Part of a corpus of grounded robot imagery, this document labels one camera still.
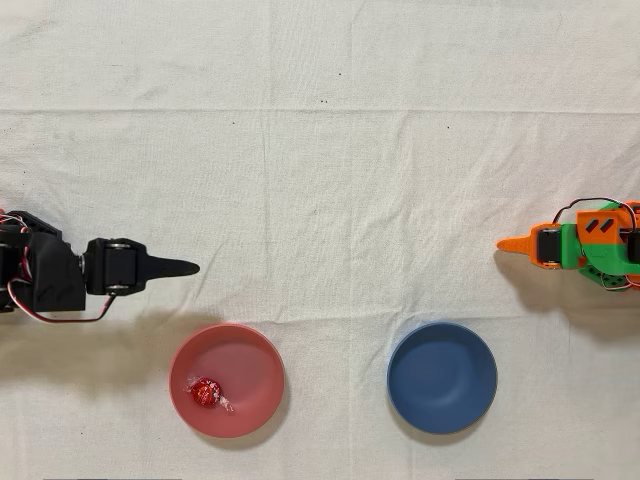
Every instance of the candy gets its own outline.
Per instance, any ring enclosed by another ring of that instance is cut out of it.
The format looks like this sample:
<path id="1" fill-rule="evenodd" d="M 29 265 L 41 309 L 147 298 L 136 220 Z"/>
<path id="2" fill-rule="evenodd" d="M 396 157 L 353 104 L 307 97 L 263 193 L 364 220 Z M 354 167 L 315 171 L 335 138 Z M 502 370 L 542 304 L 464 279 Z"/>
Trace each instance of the candy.
<path id="1" fill-rule="evenodd" d="M 187 392 L 191 393 L 193 400 L 203 407 L 210 407 L 219 403 L 228 412 L 233 412 L 233 407 L 222 395 L 222 389 L 218 382 L 207 377 L 198 377 L 189 382 Z"/>

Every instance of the blue bowl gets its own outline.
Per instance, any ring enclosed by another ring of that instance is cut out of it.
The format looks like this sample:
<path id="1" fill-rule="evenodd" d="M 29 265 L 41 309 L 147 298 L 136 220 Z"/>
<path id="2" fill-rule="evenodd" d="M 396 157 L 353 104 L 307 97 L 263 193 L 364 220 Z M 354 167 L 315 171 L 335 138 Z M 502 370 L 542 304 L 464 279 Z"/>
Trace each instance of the blue bowl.
<path id="1" fill-rule="evenodd" d="M 432 322 L 396 347 L 387 389 L 396 411 L 428 433 L 463 430 L 491 406 L 498 370 L 486 343 L 466 327 Z"/>

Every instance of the red wire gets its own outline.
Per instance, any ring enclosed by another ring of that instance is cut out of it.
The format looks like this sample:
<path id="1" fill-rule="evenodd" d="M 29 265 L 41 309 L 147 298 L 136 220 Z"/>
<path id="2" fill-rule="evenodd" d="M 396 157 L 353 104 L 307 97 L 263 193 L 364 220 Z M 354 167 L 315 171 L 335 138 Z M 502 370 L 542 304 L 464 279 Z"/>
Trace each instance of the red wire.
<path id="1" fill-rule="evenodd" d="M 100 315 L 95 317 L 95 318 L 60 318 L 60 319 L 58 319 L 58 318 L 48 318 L 48 317 L 43 317 L 42 315 L 34 312 L 29 307 L 27 307 L 25 304 L 23 304 L 20 300 L 18 300 L 16 295 L 13 293 L 13 287 L 11 285 L 16 280 L 22 280 L 22 279 L 21 278 L 13 278 L 13 279 L 11 279 L 9 281 L 9 283 L 7 283 L 7 291 L 9 292 L 9 296 L 11 297 L 11 300 L 13 300 L 13 303 L 15 303 L 24 313 L 29 315 L 31 318 L 35 318 L 36 320 L 40 320 L 42 322 L 47 322 L 47 323 L 88 323 L 88 322 L 97 322 L 98 320 L 100 320 L 102 317 L 105 316 L 105 314 L 109 310 L 109 307 L 111 307 L 111 304 L 116 299 L 115 295 L 110 295 L 109 298 L 107 299 L 107 301 L 104 302 L 104 305 L 100 309 Z"/>

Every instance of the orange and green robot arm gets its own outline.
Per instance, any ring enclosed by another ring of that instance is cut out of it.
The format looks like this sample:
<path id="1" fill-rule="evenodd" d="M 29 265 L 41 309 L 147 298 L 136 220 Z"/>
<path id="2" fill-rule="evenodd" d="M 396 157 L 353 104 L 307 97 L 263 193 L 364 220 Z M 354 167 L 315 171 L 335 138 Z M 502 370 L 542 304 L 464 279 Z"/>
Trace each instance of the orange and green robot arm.
<path id="1" fill-rule="evenodd" d="M 526 254 L 542 268 L 579 268 L 608 289 L 638 288 L 640 231 L 634 227 L 640 222 L 640 202 L 581 210 L 576 223 L 558 223 L 558 217 L 552 223 L 535 225 L 528 236 L 504 238 L 497 247 Z"/>

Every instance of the pink bowl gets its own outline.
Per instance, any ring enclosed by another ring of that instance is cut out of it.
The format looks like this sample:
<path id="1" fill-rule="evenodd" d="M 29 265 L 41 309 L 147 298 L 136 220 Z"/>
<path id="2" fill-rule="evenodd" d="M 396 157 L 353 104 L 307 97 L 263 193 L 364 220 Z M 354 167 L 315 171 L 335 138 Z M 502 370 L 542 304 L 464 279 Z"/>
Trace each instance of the pink bowl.
<path id="1" fill-rule="evenodd" d="M 185 391 L 194 377 L 218 382 L 234 411 L 198 405 Z M 212 437 L 240 437 L 257 430 L 275 413 L 283 392 L 284 366 L 278 351 L 264 335 L 243 325 L 223 323 L 200 330 L 171 362 L 173 406 L 188 425 Z"/>

